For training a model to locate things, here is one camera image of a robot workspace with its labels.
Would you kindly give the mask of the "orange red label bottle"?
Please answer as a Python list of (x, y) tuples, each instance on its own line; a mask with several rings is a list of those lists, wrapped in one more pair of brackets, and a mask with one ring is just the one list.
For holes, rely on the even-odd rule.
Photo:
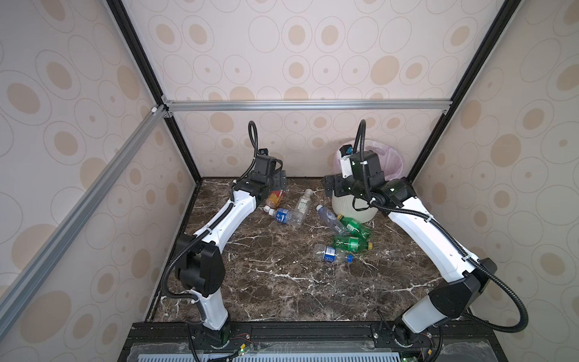
[(271, 209), (277, 209), (280, 203), (283, 201), (285, 192), (283, 190), (273, 191), (266, 199), (265, 206)]

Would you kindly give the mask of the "clear bottle blue label white cap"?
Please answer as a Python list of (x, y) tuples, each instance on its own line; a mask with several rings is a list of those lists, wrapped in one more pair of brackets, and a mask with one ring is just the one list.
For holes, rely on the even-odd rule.
[(284, 208), (272, 209), (265, 206), (263, 210), (270, 216), (274, 217), (279, 223), (292, 227), (300, 227), (303, 224), (303, 215), (297, 211), (291, 211)]

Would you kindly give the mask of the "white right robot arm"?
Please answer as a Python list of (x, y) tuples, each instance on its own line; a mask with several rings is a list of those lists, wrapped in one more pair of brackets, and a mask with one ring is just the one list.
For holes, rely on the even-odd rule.
[(428, 327), (456, 319), (485, 290), (489, 277), (474, 263), (478, 256), (443, 231), (407, 178), (387, 180), (375, 152), (343, 146), (336, 153), (340, 171), (324, 178), (327, 195), (351, 195), (401, 227), (431, 259), (443, 280), (394, 323), (403, 343)]

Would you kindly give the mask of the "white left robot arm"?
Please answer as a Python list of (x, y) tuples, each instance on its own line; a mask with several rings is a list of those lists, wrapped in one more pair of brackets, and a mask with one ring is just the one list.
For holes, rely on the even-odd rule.
[(273, 191), (285, 188), (283, 161), (270, 155), (257, 155), (253, 167), (233, 182), (229, 198), (217, 214), (193, 236), (179, 237), (176, 255), (166, 272), (174, 272), (185, 290), (181, 293), (170, 291), (165, 275), (164, 295), (196, 302), (205, 329), (221, 333), (230, 323), (221, 294), (226, 277), (222, 253), (227, 242)]

